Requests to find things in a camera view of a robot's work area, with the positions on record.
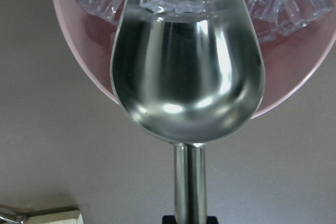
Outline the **stainless steel ice scoop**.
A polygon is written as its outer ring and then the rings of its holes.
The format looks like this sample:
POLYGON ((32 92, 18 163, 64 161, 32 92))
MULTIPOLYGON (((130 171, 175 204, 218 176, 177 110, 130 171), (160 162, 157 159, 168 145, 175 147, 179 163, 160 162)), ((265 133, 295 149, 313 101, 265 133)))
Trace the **stainless steel ice scoop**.
POLYGON ((265 78, 244 0, 205 0, 201 14, 155 14, 125 1, 111 86, 133 122, 174 145, 175 213, 163 223, 218 222, 207 214, 205 145, 252 117, 265 78))

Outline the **pink bowl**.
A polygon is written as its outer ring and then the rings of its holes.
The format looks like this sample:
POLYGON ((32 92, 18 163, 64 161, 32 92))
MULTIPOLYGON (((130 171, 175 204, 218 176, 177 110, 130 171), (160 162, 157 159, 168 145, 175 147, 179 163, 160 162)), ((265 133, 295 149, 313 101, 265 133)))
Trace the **pink bowl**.
MULTIPOLYGON (((114 103, 110 84, 110 36, 115 28, 92 16, 75 0, 53 0, 64 38, 90 80, 114 103)), ((253 117, 293 95, 320 67, 335 42, 335 10, 288 37, 261 46, 266 69, 264 98, 253 117)))

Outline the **wooden cutting board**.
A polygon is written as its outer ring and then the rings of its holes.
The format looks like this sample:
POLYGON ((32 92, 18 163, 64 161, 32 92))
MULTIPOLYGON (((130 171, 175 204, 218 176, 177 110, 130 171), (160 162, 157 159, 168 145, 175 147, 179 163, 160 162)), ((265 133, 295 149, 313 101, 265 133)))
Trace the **wooden cutting board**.
POLYGON ((15 220, 23 223, 83 223, 81 211, 76 206, 65 206, 19 213, 15 220))

